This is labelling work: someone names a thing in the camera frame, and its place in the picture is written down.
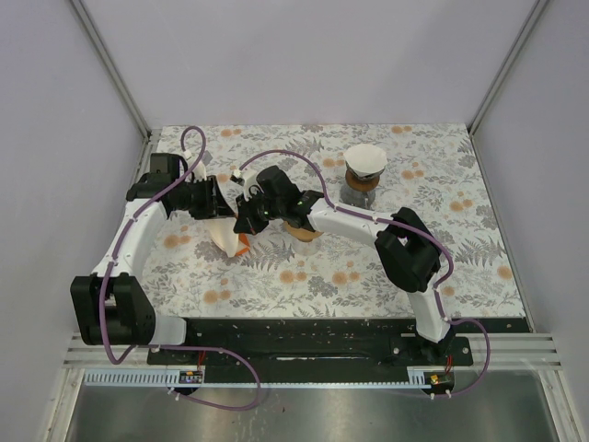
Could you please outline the coffee filter paper pack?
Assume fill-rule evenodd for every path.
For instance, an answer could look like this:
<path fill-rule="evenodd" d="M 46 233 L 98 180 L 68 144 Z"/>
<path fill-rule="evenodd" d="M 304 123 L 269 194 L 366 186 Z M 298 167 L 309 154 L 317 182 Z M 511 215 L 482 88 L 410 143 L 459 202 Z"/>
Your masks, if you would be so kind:
<path fill-rule="evenodd" d="M 205 222 L 211 240 L 228 258 L 244 255 L 250 250 L 248 237 L 243 233 L 234 232 L 236 221 L 237 212 L 233 207 L 229 207 L 228 215 Z"/>

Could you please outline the white paper coffee filter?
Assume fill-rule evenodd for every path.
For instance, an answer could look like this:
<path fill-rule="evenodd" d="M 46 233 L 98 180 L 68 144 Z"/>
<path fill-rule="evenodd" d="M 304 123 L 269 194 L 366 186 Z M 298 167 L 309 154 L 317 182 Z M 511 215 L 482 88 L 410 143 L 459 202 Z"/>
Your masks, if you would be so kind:
<path fill-rule="evenodd" d="M 349 147 L 343 154 L 346 163 L 353 167 L 361 167 L 368 170 L 375 166 L 376 169 L 385 168 L 387 165 L 387 154 L 384 149 L 376 145 L 359 144 Z"/>

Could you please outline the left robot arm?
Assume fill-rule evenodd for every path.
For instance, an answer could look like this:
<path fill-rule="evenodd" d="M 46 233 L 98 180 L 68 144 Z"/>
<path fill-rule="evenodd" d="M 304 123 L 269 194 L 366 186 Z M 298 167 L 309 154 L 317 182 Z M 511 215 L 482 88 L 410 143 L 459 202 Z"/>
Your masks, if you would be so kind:
<path fill-rule="evenodd" d="M 167 345 L 177 362 L 200 352 L 187 321 L 156 313 L 141 277 L 156 236 L 170 216 L 186 212 L 196 220 L 227 219 L 234 212 L 206 164 L 188 164 L 183 155 L 155 153 L 150 169 L 127 191 L 115 239 L 88 276 L 70 287 L 82 340 L 87 345 Z"/>

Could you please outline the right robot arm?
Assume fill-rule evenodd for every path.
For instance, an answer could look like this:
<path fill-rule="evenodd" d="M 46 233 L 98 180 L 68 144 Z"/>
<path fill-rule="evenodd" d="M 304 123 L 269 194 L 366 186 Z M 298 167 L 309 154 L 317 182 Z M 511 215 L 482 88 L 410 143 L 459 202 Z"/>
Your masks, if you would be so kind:
<path fill-rule="evenodd" d="M 236 169 L 231 181 L 243 189 L 236 198 L 236 233 L 257 235 L 280 219 L 302 241 L 329 233 L 373 247 L 389 281 L 408 294 L 421 336 L 421 358 L 437 365 L 451 355 L 452 344 L 446 337 L 450 324 L 433 292 L 433 279 L 441 269 L 441 248 L 415 212 L 403 207 L 386 217 L 330 203 L 324 192 L 299 190 L 276 166 L 260 172 Z"/>

